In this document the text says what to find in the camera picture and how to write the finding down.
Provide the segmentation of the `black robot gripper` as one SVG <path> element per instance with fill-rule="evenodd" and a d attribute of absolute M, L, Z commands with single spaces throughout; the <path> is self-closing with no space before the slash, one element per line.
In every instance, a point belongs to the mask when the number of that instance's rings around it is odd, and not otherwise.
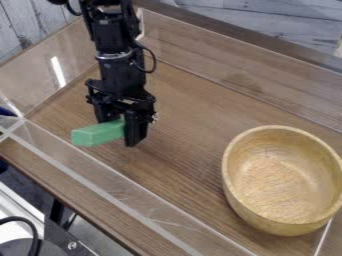
<path fill-rule="evenodd" d="M 131 49 L 116 54 L 97 53 L 100 79 L 88 79 L 87 102 L 93 106 L 99 123 L 117 120 L 124 115 L 124 143 L 135 147 L 147 137 L 153 122 L 155 97 L 147 92 L 144 54 Z"/>

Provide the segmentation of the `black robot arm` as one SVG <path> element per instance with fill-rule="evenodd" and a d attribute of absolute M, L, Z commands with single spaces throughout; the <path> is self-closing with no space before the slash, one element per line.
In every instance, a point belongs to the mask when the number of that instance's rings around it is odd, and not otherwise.
<path fill-rule="evenodd" d="M 128 147 L 147 137 L 155 120 L 155 96 L 145 90 L 144 55 L 149 49 L 137 41 L 141 33 L 132 0 L 77 0 L 79 10 L 69 13 L 84 20 L 96 48 L 100 78 L 85 81 L 87 103 L 97 123 L 71 132 L 77 146 L 92 147 L 117 139 Z"/>

